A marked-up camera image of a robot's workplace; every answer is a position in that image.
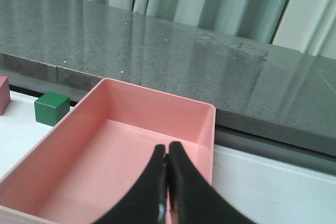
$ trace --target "white table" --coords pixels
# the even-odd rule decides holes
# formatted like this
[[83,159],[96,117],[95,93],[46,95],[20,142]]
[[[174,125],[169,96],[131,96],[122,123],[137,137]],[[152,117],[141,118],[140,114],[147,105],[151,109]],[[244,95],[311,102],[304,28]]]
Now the white table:
[[[35,122],[36,98],[11,96],[0,116],[0,177],[51,129]],[[336,177],[328,174],[216,145],[213,186],[257,223],[336,223]]]

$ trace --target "gray countertop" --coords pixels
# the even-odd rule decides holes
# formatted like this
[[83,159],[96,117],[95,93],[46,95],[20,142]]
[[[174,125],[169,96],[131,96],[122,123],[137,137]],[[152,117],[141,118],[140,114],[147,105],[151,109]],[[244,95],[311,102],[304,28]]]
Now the gray countertop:
[[216,124],[336,156],[336,61],[83,0],[0,0],[0,74],[110,77],[217,107]]

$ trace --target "pink cube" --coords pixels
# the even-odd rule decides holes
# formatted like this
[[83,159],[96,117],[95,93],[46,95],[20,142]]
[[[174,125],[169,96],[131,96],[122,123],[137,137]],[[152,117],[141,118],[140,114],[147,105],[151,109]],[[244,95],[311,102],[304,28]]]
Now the pink cube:
[[0,115],[4,113],[10,101],[8,77],[0,76]]

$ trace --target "green block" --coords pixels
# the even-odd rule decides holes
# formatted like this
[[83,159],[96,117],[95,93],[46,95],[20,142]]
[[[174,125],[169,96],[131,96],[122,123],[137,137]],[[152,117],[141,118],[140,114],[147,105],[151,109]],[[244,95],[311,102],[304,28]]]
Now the green block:
[[36,122],[55,126],[70,110],[70,97],[47,92],[34,102]]

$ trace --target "pink tray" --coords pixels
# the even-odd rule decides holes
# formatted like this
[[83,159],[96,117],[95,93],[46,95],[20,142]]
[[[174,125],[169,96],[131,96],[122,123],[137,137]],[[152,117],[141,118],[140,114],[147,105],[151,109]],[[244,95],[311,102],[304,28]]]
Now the pink tray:
[[180,141],[211,182],[214,125],[210,104],[103,79],[0,181],[0,222],[91,223],[160,143]]

